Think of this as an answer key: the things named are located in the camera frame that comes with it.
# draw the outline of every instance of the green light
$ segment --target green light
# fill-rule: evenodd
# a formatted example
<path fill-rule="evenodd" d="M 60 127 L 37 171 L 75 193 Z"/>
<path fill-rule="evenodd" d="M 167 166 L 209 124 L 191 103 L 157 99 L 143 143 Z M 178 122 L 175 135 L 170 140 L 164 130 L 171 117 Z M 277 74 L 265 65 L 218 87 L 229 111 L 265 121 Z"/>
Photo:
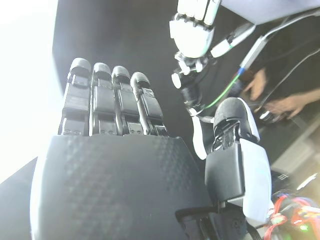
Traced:
<path fill-rule="evenodd" d="M 307 225 L 301 225 L 300 226 L 301 231 L 308 231 L 308 226 Z"/>

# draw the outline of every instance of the green cable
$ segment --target green cable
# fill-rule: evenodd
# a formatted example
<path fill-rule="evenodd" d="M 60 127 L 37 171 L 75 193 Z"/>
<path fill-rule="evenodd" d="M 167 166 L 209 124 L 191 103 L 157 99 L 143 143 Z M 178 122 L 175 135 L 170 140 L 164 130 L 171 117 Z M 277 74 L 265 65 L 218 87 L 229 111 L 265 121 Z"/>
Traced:
<path fill-rule="evenodd" d="M 210 103 L 208 106 L 206 106 L 204 109 L 209 109 L 212 106 L 214 106 L 217 102 L 219 102 L 224 95 L 226 95 L 226 93 L 230 90 L 230 88 L 232 87 L 232 85 L 237 81 L 237 79 L 240 77 L 242 73 L 238 73 L 234 79 L 229 83 L 229 85 L 226 87 L 226 89 L 212 102 Z"/>

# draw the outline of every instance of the white finger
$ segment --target white finger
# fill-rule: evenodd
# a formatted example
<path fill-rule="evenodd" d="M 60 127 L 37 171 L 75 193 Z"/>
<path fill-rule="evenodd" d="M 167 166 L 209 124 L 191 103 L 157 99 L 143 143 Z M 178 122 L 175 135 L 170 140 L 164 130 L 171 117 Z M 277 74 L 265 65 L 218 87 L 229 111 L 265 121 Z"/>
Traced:
<path fill-rule="evenodd" d="M 193 18 L 195 16 L 195 9 L 197 6 L 197 0 L 188 0 L 188 5 L 186 8 L 186 15 L 190 18 Z"/>
<path fill-rule="evenodd" d="M 179 0 L 177 12 L 181 15 L 186 14 L 188 3 L 189 3 L 189 0 Z"/>
<path fill-rule="evenodd" d="M 214 23 L 220 3 L 221 0 L 210 0 L 204 17 L 205 24 L 211 26 Z"/>
<path fill-rule="evenodd" d="M 197 20 L 202 20 L 205 17 L 206 8 L 207 8 L 208 0 L 197 0 L 197 4 L 195 7 L 194 18 Z"/>

